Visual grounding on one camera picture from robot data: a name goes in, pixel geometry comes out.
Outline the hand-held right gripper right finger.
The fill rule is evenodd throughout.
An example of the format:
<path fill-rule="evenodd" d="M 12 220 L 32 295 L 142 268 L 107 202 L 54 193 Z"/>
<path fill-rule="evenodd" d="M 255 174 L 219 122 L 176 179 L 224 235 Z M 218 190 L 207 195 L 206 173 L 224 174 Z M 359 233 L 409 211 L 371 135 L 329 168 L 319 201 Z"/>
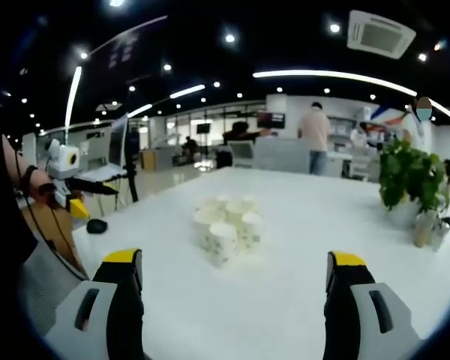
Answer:
<path fill-rule="evenodd" d="M 324 359 L 411 359 L 422 345 L 410 309 L 359 256 L 328 252 L 325 293 Z"/>

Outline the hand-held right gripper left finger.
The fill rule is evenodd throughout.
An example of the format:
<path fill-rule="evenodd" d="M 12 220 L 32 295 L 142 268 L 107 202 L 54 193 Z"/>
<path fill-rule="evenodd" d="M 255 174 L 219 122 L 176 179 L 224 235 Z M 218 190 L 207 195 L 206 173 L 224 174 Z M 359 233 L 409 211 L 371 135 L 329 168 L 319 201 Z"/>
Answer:
<path fill-rule="evenodd" d="M 44 340 L 60 359 L 146 359 L 142 251 L 106 256 L 58 305 Z"/>

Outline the person's left hand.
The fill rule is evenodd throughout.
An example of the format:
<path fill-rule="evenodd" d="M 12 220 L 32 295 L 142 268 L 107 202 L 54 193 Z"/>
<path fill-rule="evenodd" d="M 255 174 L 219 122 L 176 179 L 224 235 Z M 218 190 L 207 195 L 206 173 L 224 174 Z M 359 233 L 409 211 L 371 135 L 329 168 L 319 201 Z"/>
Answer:
<path fill-rule="evenodd" d="M 55 198 L 56 186 L 47 173 L 41 169 L 36 169 L 31 173 L 29 193 L 35 201 L 48 205 L 52 209 L 59 205 Z"/>

